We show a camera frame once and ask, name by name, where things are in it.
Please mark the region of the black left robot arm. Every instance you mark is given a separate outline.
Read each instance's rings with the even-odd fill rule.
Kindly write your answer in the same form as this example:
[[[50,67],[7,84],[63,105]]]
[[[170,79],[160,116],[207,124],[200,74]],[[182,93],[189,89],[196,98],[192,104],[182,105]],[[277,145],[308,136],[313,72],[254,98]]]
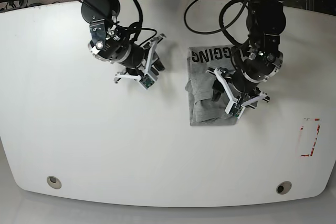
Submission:
[[[228,31],[225,12],[234,4],[242,3],[247,11],[248,38],[239,43]],[[221,10],[219,26],[233,45],[230,61],[234,72],[225,79],[239,92],[242,100],[261,93],[258,85],[267,81],[282,67],[283,54],[279,51],[280,34],[286,26],[283,0],[231,0]]]

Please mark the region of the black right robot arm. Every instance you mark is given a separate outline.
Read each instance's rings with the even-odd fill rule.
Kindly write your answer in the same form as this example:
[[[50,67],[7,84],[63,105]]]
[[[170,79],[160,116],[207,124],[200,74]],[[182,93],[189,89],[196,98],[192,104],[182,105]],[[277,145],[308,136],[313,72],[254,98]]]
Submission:
[[[116,74],[120,78],[140,81],[149,74],[158,76],[165,67],[160,61],[155,46],[161,40],[156,35],[140,45],[136,44],[143,27],[143,11],[137,0],[133,0],[139,19],[125,27],[119,24],[119,0],[83,0],[81,14],[89,24],[91,40],[89,49],[98,60],[117,63],[124,68]]]

